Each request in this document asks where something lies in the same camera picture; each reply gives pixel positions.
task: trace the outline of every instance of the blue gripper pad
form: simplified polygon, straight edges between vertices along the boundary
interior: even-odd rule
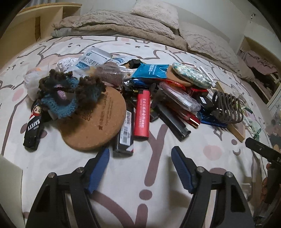
[[[172,148],[171,158],[184,189],[188,190],[190,194],[194,194],[198,179],[195,172],[196,165],[193,160],[186,158],[178,146]]]
[[[99,161],[97,162],[95,168],[93,169],[93,172],[90,175],[90,182],[87,188],[90,194],[92,194],[94,190],[98,188],[98,185],[101,181],[101,178],[108,164],[108,161],[109,161],[109,149],[106,148],[103,151],[103,154],[99,158]]]

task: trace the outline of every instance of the metal screw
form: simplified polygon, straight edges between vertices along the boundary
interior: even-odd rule
[[[225,174],[226,174],[229,178],[233,177],[233,173],[232,173],[232,172],[227,171]]]
[[[78,167],[78,168],[76,169],[76,172],[77,172],[77,173],[83,173],[83,172],[84,172],[84,167]]]
[[[48,178],[53,178],[55,175],[56,175],[55,173],[51,172],[48,174]]]
[[[197,171],[200,173],[203,173],[205,171],[205,169],[202,166],[198,166]]]

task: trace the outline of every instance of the red lighter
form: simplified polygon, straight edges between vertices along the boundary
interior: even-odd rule
[[[137,139],[147,140],[149,138],[149,110],[150,92],[148,90],[140,90],[137,99],[134,127],[134,136]]]

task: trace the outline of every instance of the blue packet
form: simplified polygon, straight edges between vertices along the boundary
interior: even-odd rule
[[[166,72],[169,65],[156,65],[141,63],[132,78],[167,78]]]

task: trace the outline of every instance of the cork coaster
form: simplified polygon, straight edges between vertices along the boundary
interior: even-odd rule
[[[167,79],[173,80],[175,82],[178,82],[178,83],[182,84],[185,87],[192,86],[192,83],[182,79],[179,75],[177,75],[177,73],[174,72],[172,66],[168,67],[166,75],[167,75]]]
[[[106,87],[98,103],[89,111],[80,111],[71,118],[59,120],[64,142],[76,150],[92,150],[110,141],[121,129],[126,115],[123,96]]]

